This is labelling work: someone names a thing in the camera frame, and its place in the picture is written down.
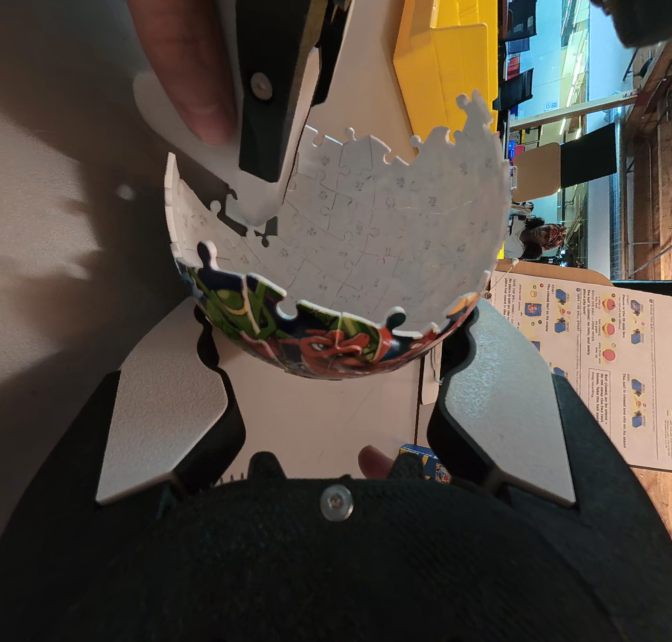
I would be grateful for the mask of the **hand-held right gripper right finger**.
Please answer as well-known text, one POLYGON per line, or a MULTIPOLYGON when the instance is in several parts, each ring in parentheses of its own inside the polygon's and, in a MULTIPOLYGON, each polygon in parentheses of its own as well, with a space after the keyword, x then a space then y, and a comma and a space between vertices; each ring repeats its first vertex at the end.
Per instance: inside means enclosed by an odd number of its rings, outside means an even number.
POLYGON ((514 486, 571 507, 576 502, 550 369, 532 343, 488 301, 479 301, 446 352, 427 427, 452 477, 492 494, 514 486))

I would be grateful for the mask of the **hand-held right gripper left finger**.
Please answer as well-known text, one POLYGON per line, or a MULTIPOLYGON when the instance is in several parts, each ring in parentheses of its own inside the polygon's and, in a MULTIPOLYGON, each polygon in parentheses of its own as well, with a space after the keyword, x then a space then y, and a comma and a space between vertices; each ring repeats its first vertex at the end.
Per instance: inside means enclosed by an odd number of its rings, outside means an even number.
POLYGON ((120 368, 96 500, 158 483, 190 493, 214 485, 243 449, 246 429, 210 323, 186 299, 120 368))

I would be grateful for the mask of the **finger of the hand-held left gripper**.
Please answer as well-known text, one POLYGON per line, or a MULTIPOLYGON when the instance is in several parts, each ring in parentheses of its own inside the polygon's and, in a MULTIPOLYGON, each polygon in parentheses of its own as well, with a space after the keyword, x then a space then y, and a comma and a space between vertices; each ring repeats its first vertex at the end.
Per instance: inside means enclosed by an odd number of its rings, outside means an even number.
POLYGON ((324 103, 329 95, 335 66, 341 51, 345 25, 346 12, 338 6, 327 6, 320 38, 316 45, 320 55, 320 73, 313 96, 313 106, 324 103))
POLYGON ((298 148, 310 112, 319 73, 320 55, 317 49, 312 49, 308 55, 306 75, 301 83, 298 106, 292 120, 288 147, 278 180, 268 182, 238 166, 236 176, 229 182, 231 189, 237 195, 237 216, 247 226, 263 225, 280 211, 290 177, 296 171, 298 148))

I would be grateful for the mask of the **colourful puzzle ball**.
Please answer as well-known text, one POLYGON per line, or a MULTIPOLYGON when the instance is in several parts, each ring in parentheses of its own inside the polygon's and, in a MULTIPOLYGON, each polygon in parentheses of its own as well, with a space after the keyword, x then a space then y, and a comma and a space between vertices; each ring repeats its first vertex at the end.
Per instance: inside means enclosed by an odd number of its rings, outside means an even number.
POLYGON ((463 129, 414 136, 415 159, 374 136, 306 126, 277 229, 237 234, 181 179, 169 153, 171 252, 207 322, 290 374, 344 380, 392 372, 474 310, 506 235, 508 168, 481 94, 456 99, 463 129))

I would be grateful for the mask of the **person's left hand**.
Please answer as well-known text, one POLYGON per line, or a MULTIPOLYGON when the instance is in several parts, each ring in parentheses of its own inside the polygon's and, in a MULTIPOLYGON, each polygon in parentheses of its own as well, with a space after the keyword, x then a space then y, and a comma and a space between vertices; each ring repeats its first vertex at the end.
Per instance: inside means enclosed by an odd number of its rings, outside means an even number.
POLYGON ((201 142, 224 145, 237 126, 231 69, 212 0, 126 0, 164 92, 201 142))

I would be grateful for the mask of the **person's right hand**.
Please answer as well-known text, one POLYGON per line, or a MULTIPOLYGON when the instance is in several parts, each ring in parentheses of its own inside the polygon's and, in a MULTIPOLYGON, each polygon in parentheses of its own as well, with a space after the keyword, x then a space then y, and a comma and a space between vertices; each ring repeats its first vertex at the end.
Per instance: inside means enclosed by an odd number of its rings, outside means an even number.
POLYGON ((382 480, 389 477, 395 459, 373 445, 366 445, 358 453, 357 461, 364 478, 382 480))

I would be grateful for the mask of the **clipboard with paper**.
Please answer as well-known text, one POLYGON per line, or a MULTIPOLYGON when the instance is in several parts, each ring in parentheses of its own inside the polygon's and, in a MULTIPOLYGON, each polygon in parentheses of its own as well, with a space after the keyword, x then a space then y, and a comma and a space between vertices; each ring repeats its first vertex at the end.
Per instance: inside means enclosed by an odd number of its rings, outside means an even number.
POLYGON ((671 297, 511 260, 498 261, 490 295, 572 385, 671 530, 671 297))

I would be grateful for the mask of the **yellow plastic bin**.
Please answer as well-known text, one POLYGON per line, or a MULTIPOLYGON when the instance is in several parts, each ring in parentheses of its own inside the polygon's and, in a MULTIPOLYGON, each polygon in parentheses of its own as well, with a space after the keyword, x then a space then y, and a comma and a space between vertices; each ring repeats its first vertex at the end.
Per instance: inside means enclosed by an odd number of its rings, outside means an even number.
POLYGON ((498 5, 499 0, 405 0, 393 65, 420 139, 437 126, 461 131, 466 114, 456 99, 475 90, 496 130, 498 5))

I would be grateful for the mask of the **dark storage rack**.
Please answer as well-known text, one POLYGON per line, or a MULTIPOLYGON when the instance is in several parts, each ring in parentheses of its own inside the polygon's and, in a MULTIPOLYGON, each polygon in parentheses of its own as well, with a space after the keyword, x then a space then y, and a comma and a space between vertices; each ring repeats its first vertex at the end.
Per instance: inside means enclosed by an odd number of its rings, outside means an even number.
POLYGON ((503 0, 500 8, 499 92, 492 108, 508 113, 532 98, 533 68, 521 69, 520 55, 530 49, 537 34, 537 0, 503 0))

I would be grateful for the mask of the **tan rounded panel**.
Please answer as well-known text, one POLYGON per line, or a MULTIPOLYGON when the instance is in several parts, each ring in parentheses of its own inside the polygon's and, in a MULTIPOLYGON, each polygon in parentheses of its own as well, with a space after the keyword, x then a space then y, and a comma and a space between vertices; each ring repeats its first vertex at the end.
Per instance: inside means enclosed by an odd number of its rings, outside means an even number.
POLYGON ((554 195, 560 189, 561 145, 550 142, 525 151, 514 159, 517 187, 512 200, 516 204, 554 195))

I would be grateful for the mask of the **black panel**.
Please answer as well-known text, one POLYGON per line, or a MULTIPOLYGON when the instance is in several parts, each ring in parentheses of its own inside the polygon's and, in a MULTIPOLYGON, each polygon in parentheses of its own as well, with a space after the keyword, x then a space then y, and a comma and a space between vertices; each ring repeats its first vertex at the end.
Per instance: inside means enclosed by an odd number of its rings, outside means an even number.
POLYGON ((560 146, 562 189, 617 172, 616 124, 610 123, 560 146))

